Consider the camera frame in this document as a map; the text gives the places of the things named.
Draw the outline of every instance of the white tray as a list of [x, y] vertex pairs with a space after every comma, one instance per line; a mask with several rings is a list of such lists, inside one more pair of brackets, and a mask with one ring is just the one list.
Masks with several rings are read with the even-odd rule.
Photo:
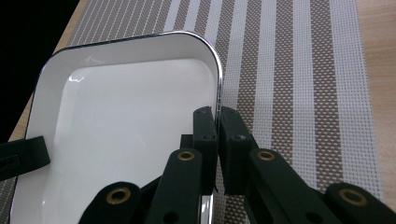
[[[100, 189], [163, 173], [192, 112], [220, 111], [221, 65], [189, 32], [63, 49], [43, 67], [26, 138], [43, 135], [50, 165], [18, 178], [11, 223], [78, 223]], [[210, 219], [203, 198], [202, 221]]]

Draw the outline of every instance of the brass insert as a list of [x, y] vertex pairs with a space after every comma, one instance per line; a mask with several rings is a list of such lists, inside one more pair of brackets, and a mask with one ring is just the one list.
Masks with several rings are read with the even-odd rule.
[[259, 157], [263, 161], [273, 161], [275, 159], [275, 155], [267, 151], [258, 152], [257, 157]]
[[121, 187], [111, 190], [106, 197], [110, 204], [125, 203], [131, 197], [131, 191], [128, 188]]
[[353, 205], [365, 206], [367, 204], [366, 197], [354, 189], [340, 189], [338, 193], [344, 201], [352, 203]]
[[181, 161], [190, 161], [194, 159], [194, 154], [190, 151], [182, 151], [177, 155], [178, 159]]

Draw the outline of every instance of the table surface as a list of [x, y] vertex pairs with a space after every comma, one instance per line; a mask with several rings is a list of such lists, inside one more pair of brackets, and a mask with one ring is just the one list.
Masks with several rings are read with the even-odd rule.
[[[396, 1], [356, 0], [361, 22], [375, 139], [383, 180], [385, 204], [396, 211]], [[54, 50], [66, 47], [87, 0], [80, 0]], [[27, 126], [32, 99], [10, 141], [20, 139]]]

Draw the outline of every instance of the striped placemat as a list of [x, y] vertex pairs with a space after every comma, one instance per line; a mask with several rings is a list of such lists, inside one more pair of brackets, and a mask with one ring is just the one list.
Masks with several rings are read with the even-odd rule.
[[[260, 147], [280, 152], [312, 188], [348, 182], [383, 200], [354, 0], [89, 0], [68, 46], [172, 30], [215, 46], [222, 104]], [[1, 183], [2, 201], [12, 183]], [[217, 185], [215, 223], [248, 222], [220, 173]], [[1, 221], [9, 206], [0, 206]]]

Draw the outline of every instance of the black mechanical part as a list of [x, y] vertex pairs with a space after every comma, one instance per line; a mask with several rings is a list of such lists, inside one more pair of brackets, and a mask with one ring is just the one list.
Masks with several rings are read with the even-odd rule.
[[199, 223], [203, 158], [199, 151], [174, 151], [152, 199], [146, 224]]
[[182, 134], [180, 138], [180, 148], [192, 148], [192, 134]]
[[84, 211], [78, 224], [137, 223], [141, 191], [132, 183], [117, 182], [100, 190]]
[[238, 111], [223, 106], [219, 129], [219, 158], [225, 194], [245, 194], [248, 154], [257, 147]]
[[43, 136], [0, 144], [0, 181], [50, 164]]
[[157, 191], [160, 184], [161, 176], [148, 183], [145, 187], [140, 189], [141, 197], [137, 210], [134, 214], [134, 223], [144, 223], [151, 207], [152, 199], [154, 198], [155, 191]]
[[331, 184], [326, 189], [324, 201], [344, 223], [396, 223], [396, 214], [390, 208], [355, 185]]
[[216, 185], [218, 135], [210, 106], [201, 107], [193, 112], [192, 148], [201, 152], [203, 156], [203, 195], [211, 195]]
[[252, 185], [245, 200], [249, 203], [252, 199], [262, 199], [261, 202], [249, 204], [247, 210], [255, 213], [253, 208], [258, 204], [267, 208], [267, 215], [270, 215], [262, 217], [255, 213], [253, 220], [256, 223], [266, 223], [268, 220], [273, 220], [273, 223], [342, 223], [273, 150], [251, 150], [247, 171]]

